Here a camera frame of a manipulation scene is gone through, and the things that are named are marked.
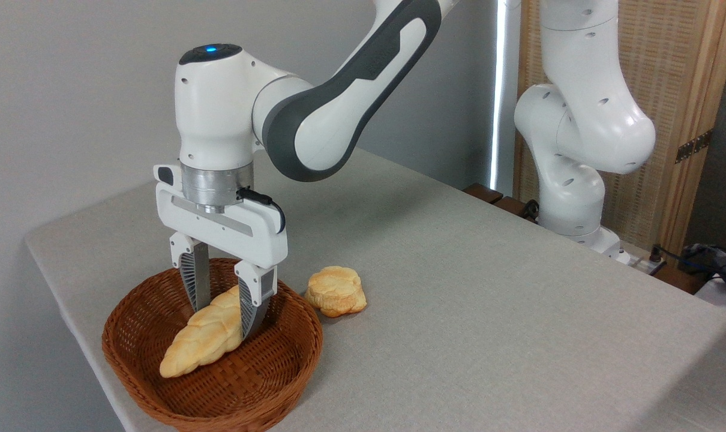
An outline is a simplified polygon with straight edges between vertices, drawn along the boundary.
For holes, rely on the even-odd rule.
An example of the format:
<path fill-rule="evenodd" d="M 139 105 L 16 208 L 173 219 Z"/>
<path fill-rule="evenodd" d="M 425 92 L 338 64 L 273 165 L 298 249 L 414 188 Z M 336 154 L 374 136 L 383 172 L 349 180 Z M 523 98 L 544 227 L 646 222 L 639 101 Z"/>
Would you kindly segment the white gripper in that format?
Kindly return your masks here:
<path fill-rule="evenodd" d="M 178 232 L 169 238 L 173 267 L 179 269 L 195 313 L 211 302 L 208 244 L 241 259 L 234 270 L 242 339 L 248 339 L 262 324 L 270 298 L 277 293 L 277 268 L 273 266 L 288 255 L 283 212 L 270 197 L 250 188 L 237 190 L 239 201 L 224 207 L 222 213 L 206 212 L 204 205 L 182 193 L 180 167 L 155 165 L 154 177 L 160 220 Z"/>

